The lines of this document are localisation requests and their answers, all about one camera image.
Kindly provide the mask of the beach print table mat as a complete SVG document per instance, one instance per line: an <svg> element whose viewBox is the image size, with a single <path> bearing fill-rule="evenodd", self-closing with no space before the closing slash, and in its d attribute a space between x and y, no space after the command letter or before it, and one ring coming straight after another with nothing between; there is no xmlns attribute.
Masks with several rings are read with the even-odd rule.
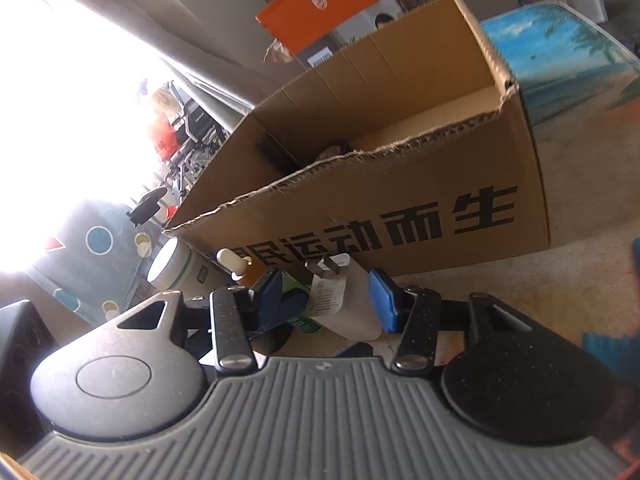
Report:
<svg viewBox="0 0 640 480"><path fill-rule="evenodd" d="M544 250L417 273L460 295L501 292L618 374L639 376L639 65L556 4L487 26L518 82L544 181Z"/></svg>

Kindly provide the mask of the black tape roll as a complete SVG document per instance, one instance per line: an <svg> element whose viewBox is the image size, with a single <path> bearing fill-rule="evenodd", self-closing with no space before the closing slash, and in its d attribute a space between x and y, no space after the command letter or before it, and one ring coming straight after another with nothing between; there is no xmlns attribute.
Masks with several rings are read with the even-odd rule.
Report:
<svg viewBox="0 0 640 480"><path fill-rule="evenodd" d="M325 148L318 156L318 160L325 160L335 156L345 155L352 151L350 145L346 142L338 142Z"/></svg>

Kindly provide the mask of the white USB wall charger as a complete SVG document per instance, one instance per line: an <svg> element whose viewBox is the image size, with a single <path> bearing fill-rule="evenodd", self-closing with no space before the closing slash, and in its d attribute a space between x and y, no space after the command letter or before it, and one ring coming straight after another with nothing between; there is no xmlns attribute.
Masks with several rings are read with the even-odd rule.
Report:
<svg viewBox="0 0 640 480"><path fill-rule="evenodd" d="M351 255L314 258L305 268L312 274L306 315L349 341L380 338L383 329L369 298L369 273Z"/></svg>

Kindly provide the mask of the grey dotted rug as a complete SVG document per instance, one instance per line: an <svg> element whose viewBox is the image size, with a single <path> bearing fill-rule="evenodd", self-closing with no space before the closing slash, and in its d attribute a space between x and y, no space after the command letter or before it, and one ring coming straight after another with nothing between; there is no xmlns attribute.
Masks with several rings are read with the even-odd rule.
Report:
<svg viewBox="0 0 640 480"><path fill-rule="evenodd" d="M154 221L135 226L128 211L126 206L82 205L27 271L93 326L157 293L146 274L166 237Z"/></svg>

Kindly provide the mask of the green dropper bottle orange collar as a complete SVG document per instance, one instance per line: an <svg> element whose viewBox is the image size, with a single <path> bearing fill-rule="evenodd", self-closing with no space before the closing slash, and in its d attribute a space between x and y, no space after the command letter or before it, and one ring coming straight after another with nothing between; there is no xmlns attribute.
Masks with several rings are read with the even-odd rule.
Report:
<svg viewBox="0 0 640 480"><path fill-rule="evenodd" d="M261 334L288 324L305 334L321 330L321 325L306 315L310 289L291 274L259 260L241 257L229 248L216 253L218 263L230 272L239 286L236 300L247 332Z"/></svg>

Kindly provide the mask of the folded wheelchair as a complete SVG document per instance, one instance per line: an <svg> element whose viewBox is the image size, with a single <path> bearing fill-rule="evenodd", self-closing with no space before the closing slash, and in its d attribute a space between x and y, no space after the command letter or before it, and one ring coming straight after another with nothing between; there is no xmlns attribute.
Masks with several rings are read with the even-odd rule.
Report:
<svg viewBox="0 0 640 480"><path fill-rule="evenodd" d="M164 164L160 180L181 204L228 138L228 132L172 80L152 94L152 142Z"/></svg>

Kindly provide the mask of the beige curtain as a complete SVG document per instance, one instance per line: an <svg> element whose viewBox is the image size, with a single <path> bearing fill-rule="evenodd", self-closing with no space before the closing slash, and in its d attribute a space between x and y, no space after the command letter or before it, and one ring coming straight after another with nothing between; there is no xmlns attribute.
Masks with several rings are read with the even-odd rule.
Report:
<svg viewBox="0 0 640 480"><path fill-rule="evenodd" d="M163 58L195 101L232 132L270 82L215 51L215 41L179 0L75 0L133 34Z"/></svg>

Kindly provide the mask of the orange Philips product box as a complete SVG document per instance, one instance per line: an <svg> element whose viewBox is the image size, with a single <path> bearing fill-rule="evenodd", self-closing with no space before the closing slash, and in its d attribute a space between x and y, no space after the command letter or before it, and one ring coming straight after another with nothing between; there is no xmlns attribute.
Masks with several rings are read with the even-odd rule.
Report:
<svg viewBox="0 0 640 480"><path fill-rule="evenodd" d="M257 17L273 36L264 61L316 67L402 14L397 0L274 0Z"/></svg>

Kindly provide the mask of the black jar gold lid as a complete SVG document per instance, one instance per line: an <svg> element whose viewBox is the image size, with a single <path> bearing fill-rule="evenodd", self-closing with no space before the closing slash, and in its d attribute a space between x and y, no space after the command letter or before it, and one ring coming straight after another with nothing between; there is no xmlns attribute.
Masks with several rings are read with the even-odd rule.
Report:
<svg viewBox="0 0 640 480"><path fill-rule="evenodd" d="M294 327L288 323L281 324L268 332L255 336L250 345L262 356L272 356L281 350L294 333Z"/></svg>

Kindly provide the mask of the black speaker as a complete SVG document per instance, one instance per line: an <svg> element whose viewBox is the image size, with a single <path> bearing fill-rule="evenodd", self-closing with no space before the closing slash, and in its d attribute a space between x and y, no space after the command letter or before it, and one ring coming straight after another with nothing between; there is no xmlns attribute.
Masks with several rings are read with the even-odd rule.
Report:
<svg viewBox="0 0 640 480"><path fill-rule="evenodd" d="M58 345L27 299L1 308L1 451L20 458L44 435L30 394L39 363Z"/></svg>

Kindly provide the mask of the brown cardboard box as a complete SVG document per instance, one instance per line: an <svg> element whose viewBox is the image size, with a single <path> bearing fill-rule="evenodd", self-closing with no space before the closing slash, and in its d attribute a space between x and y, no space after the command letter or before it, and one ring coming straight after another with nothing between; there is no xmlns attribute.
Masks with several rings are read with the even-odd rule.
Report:
<svg viewBox="0 0 640 480"><path fill-rule="evenodd" d="M338 142L352 151L317 159ZM420 6L257 105L165 232L295 275L326 254L402 275L550 243L520 86L463 0Z"/></svg>

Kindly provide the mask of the white green supplement can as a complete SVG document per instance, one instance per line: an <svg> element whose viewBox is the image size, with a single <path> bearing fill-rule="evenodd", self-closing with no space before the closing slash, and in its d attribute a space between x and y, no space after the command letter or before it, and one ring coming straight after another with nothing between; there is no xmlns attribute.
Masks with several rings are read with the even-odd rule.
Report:
<svg viewBox="0 0 640 480"><path fill-rule="evenodd" d="M207 297L230 283L228 275L215 263L175 237L160 248L146 280L160 292L178 290L186 299Z"/></svg>

